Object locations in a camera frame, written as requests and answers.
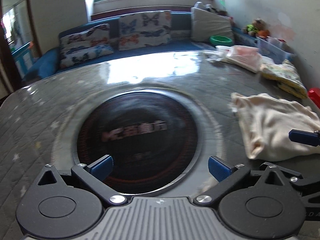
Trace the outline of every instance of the butterfly print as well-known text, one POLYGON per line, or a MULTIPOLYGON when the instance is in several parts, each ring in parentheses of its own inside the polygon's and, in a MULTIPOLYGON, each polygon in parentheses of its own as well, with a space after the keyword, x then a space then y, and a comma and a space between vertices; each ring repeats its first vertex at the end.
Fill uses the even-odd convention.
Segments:
POLYGON ((91 46, 96 46, 96 45, 99 45, 99 44, 108 44, 109 43, 109 40, 108 38, 106 37, 103 37, 101 40, 92 40, 90 41, 90 44, 91 46))
POLYGON ((167 21, 171 21, 171 13, 169 11, 165 11, 164 14, 165 14, 165 19, 167 21))
POLYGON ((170 27, 169 26, 163 25, 163 28, 165 29, 166 34, 170 34, 170 27))
POLYGON ((155 32, 141 32, 141 34, 143 34, 145 37, 159 37, 161 33, 163 33, 164 30, 158 30, 155 32))
POLYGON ((68 50, 68 51, 66 52, 66 54, 69 55, 69 54, 72 54, 72 53, 74 53, 74 52, 76 52, 76 51, 78 51, 78 50, 87 49, 87 48, 88 48, 88 47, 86 47, 86 46, 79 46, 79 47, 76 47, 76 48, 71 48, 70 50, 68 50))
POLYGON ((127 34, 127 31, 129 33, 134 33, 136 24, 137 24, 137 20, 133 20, 128 25, 125 23, 121 23, 121 33, 127 34))
POLYGON ((97 29, 103 30, 103 31, 108 31, 108 30, 110 29, 110 27, 109 27, 108 24, 100 24, 100 25, 97 25, 97 26, 89 29, 89 30, 87 31, 87 33, 86 33, 86 36, 87 36, 87 37, 91 36, 91 35, 95 32, 95 30, 97 30, 97 29))
POLYGON ((72 62, 73 63, 80 63, 80 62, 84 62, 88 59, 89 59, 89 54, 85 53, 82 58, 81 57, 80 58, 72 57, 72 62))
POLYGON ((64 55, 64 53, 60 53, 60 59, 66 59, 67 57, 64 55))
POLYGON ((138 44, 139 43, 138 38, 139 38, 139 35, 135 34, 135 35, 128 36, 128 37, 122 37, 122 38, 120 38, 119 42, 120 42, 121 46, 125 46, 125 44, 127 42, 133 42, 134 44, 138 44))
POLYGON ((159 16, 160 13, 156 13, 152 18, 149 18, 148 15, 146 15, 145 13, 142 14, 142 18, 143 18, 143 26, 147 26, 150 22, 154 23, 155 25, 159 25, 159 16))
POLYGON ((68 44, 78 41, 84 41, 81 34, 74 34, 69 37, 68 44))

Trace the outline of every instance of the stuffed toy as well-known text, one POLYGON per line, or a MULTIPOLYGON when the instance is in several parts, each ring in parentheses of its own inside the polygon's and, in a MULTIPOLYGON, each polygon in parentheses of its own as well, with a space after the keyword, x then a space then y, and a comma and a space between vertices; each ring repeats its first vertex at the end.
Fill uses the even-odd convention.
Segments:
POLYGON ((269 30, 258 31, 257 36, 262 39, 267 39, 268 36, 270 36, 270 31, 269 30))
POLYGON ((253 20, 251 24, 242 29, 242 32, 251 37, 257 36, 258 32, 264 29, 264 23, 261 19, 253 20))

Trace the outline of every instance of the blue gripper pad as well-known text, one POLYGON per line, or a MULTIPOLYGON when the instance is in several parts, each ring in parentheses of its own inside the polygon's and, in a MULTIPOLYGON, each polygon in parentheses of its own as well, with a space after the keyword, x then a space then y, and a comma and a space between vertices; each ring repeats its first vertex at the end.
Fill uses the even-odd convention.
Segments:
POLYGON ((234 171, 235 168, 226 164, 222 159, 211 156, 208 160, 209 172, 218 182, 223 181, 229 177, 234 171))
POLYGON ((100 159, 96 160, 85 167, 86 171, 98 180, 103 181, 113 169, 113 159, 110 155, 104 155, 100 159))
POLYGON ((291 130, 289 132, 289 139, 292 142, 302 143, 311 146, 320 145, 319 134, 316 132, 305 132, 300 130, 291 130))

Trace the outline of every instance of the green bowl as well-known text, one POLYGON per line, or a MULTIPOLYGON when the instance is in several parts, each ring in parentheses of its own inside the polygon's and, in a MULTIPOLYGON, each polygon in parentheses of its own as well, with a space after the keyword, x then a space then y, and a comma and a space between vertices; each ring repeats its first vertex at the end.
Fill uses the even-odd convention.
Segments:
POLYGON ((228 47, 230 47, 233 45, 232 39, 229 39, 228 37, 224 37, 224 36, 211 36, 209 41, 214 46, 228 46, 228 47))

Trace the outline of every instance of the white pillow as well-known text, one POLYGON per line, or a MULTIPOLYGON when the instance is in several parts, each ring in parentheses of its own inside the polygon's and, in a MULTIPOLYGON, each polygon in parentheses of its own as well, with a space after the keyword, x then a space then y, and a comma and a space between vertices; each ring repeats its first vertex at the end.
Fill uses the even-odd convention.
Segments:
POLYGON ((230 20, 212 12, 191 8, 191 39, 208 42, 210 36, 225 36, 234 41, 230 20))

